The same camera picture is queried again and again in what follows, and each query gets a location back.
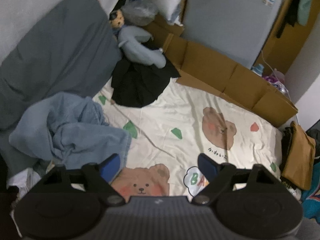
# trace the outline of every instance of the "screw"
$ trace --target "screw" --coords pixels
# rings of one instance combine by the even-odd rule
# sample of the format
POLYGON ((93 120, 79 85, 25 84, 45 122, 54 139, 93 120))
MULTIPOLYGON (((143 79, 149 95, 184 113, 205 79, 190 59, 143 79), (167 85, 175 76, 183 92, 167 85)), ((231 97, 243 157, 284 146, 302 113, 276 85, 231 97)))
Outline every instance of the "screw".
POLYGON ((198 195, 198 196, 196 196, 194 198, 194 201, 197 204, 205 205, 205 204, 209 203, 210 198, 208 196, 205 196, 205 195, 198 195))
POLYGON ((111 195, 107 197, 107 201, 111 205, 118 205, 122 202, 123 198, 118 195, 111 195))

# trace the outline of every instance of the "cable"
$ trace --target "cable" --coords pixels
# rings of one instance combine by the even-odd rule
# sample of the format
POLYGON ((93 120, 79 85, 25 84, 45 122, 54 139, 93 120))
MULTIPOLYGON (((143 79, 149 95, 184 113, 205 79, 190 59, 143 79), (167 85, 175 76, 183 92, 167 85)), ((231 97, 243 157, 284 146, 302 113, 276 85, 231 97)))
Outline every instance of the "cable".
MULTIPOLYGON (((274 76, 276 77, 276 79, 282 84, 282 82, 281 82, 281 81, 279 80, 279 78, 277 77, 277 75, 276 75, 275 71, 273 70, 273 68, 265 61, 264 56, 263 56, 263 50, 261 50, 261 56, 262 56, 263 62, 271 69, 271 71, 273 72, 273 74, 274 74, 274 76)), ((285 85, 284 85, 284 89, 285 89, 286 93, 288 94, 289 100, 290 100, 291 103, 292 103, 292 100, 291 100, 291 97, 290 97, 290 94, 289 94, 289 90, 287 90, 287 88, 285 87, 285 85)), ((298 123, 298 125, 300 125, 300 124, 299 124, 299 120, 298 120, 298 115, 295 114, 295 116, 296 116, 296 118, 297 118, 297 123, 298 123)))

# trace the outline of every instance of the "bear print bedsheet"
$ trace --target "bear print bedsheet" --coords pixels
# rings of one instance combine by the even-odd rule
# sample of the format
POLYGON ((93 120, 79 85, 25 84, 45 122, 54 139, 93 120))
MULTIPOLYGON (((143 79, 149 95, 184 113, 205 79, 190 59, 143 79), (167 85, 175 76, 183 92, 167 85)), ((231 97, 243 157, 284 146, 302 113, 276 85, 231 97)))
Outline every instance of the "bear print bedsheet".
POLYGON ((238 168, 262 163, 280 177, 281 133, 259 116, 171 79, 158 100, 143 108, 110 102, 111 80, 94 97, 110 125, 132 135, 126 168, 111 184, 131 195, 198 194, 208 181, 197 167, 205 153, 238 168))

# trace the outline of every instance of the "cardboard sheet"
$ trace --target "cardboard sheet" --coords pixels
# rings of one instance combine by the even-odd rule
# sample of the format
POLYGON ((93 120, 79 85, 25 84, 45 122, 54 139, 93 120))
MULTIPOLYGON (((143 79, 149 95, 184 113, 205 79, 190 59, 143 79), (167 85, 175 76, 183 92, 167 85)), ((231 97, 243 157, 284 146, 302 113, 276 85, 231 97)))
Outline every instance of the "cardboard sheet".
POLYGON ((152 22, 145 27, 180 69, 180 84, 217 95, 279 127, 297 108, 263 78, 199 43, 184 40, 152 22))
POLYGON ((168 25, 166 19, 164 19, 164 17, 161 16, 160 14, 156 15, 154 23, 156 23, 160 27, 166 29, 170 33, 173 33, 174 35, 177 35, 177 36, 180 36, 184 31, 183 26, 178 26, 176 24, 175 25, 168 25))

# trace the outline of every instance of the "cartoon bear face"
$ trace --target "cartoon bear face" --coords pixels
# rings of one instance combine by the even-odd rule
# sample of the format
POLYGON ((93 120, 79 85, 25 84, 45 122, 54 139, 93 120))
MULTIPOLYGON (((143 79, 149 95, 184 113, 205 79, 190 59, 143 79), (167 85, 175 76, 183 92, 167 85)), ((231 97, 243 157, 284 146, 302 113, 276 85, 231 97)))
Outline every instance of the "cartoon bear face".
POLYGON ((111 186, 129 201, 130 196, 168 196, 170 172, 164 164, 147 168, 123 168, 111 186))
POLYGON ((235 124, 225 121, 223 114, 212 107, 206 107, 203 114, 202 131, 205 137, 216 147, 230 150, 237 133, 235 124))

